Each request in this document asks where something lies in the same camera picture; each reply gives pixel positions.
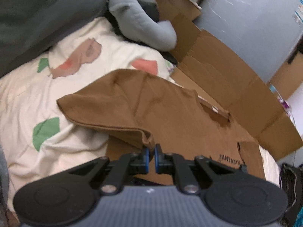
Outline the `brown printed t-shirt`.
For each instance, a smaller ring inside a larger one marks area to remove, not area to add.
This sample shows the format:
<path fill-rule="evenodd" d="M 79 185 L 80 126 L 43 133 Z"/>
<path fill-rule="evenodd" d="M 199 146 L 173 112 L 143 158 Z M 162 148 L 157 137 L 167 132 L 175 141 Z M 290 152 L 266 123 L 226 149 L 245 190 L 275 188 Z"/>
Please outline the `brown printed t-shirt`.
<path fill-rule="evenodd" d="M 165 153 L 246 165 L 265 177 L 259 145 L 241 125 L 202 105 L 196 91 L 152 74 L 115 70 L 57 103 L 72 123 L 108 134 L 112 160 L 160 144 Z"/>

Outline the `colourful dotted cloth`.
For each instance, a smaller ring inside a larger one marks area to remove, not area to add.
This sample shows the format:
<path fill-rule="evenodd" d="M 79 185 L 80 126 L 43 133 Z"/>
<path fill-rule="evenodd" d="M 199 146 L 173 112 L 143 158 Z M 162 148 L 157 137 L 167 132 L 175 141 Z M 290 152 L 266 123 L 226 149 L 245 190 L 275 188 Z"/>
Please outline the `colourful dotted cloth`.
<path fill-rule="evenodd" d="M 172 75 L 174 73 L 174 70 L 176 68 L 176 65 L 171 63 L 170 61 L 165 61 L 165 64 L 166 64 L 166 67 L 167 67 L 167 70 L 169 72 L 170 75 Z"/>

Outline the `brown cardboard sheet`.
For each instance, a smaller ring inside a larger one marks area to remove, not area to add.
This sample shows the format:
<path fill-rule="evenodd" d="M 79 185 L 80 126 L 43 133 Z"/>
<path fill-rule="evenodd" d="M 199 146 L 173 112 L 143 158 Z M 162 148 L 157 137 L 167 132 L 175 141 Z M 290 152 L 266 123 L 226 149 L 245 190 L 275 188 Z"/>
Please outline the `brown cardboard sheet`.
<path fill-rule="evenodd" d="M 268 86 L 229 47 L 194 23 L 200 11 L 189 0 L 156 0 L 163 20 L 172 23 L 178 62 L 174 78 L 211 96 L 279 160 L 299 149 L 302 139 Z"/>

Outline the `black folded garment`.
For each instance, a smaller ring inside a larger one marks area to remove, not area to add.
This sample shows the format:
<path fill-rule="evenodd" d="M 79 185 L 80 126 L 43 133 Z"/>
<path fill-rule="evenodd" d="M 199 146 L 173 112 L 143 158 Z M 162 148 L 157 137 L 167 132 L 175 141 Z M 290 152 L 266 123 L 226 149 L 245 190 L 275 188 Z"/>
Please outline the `black folded garment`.
<path fill-rule="evenodd" d="M 280 170 L 280 187 L 288 197 L 287 211 L 302 206 L 302 167 L 283 163 Z"/>

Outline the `blue cap detergent bottle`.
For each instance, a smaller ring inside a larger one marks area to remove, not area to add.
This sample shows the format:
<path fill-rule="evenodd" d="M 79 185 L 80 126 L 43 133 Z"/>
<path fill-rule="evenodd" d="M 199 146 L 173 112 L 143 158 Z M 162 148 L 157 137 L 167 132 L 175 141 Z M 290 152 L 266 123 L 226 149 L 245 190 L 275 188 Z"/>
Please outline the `blue cap detergent bottle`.
<path fill-rule="evenodd" d="M 276 88 L 272 84 L 269 84 L 269 89 L 270 89 L 270 91 L 272 93 L 276 93 L 277 92 Z"/>

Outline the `grey neck pillow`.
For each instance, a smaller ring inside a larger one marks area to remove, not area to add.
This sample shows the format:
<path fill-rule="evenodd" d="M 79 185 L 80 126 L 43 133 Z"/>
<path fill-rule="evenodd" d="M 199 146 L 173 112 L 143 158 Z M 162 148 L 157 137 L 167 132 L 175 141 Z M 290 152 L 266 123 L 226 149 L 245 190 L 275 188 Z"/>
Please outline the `grey neck pillow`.
<path fill-rule="evenodd" d="M 156 0 L 109 0 L 108 8 L 129 40 L 163 52 L 175 48 L 176 32 L 170 21 L 160 21 Z"/>

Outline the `purple white refill pouch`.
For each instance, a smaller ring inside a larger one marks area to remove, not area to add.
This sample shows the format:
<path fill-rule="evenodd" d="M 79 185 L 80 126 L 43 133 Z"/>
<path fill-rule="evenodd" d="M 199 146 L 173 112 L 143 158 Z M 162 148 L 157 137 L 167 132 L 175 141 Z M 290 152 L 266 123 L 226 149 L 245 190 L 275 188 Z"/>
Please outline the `purple white refill pouch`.
<path fill-rule="evenodd" d="M 289 104 L 280 96 L 277 97 L 277 99 L 279 100 L 280 104 L 282 105 L 284 111 L 286 112 L 286 114 L 288 115 L 288 117 L 291 116 L 291 107 L 289 106 Z"/>

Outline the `grey crumpled garment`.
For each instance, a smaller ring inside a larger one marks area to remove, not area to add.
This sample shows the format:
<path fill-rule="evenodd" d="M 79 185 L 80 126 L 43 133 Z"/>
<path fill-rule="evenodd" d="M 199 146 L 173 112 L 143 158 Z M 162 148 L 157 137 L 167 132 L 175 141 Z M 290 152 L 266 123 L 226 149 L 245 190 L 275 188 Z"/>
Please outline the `grey crumpled garment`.
<path fill-rule="evenodd" d="M 9 191 L 9 174 L 4 151 L 0 148 L 0 177 L 1 177 L 1 227 L 8 226 L 6 216 L 8 191 Z"/>

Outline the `grey wrapped mattress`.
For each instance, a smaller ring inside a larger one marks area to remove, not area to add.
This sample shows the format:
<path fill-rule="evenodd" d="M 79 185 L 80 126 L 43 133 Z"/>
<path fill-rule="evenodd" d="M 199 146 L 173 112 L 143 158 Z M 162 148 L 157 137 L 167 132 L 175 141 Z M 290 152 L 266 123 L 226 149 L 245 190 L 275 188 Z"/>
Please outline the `grey wrapped mattress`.
<path fill-rule="evenodd" d="M 267 82 L 302 37 L 295 19 L 302 0 L 203 0 L 194 20 Z"/>

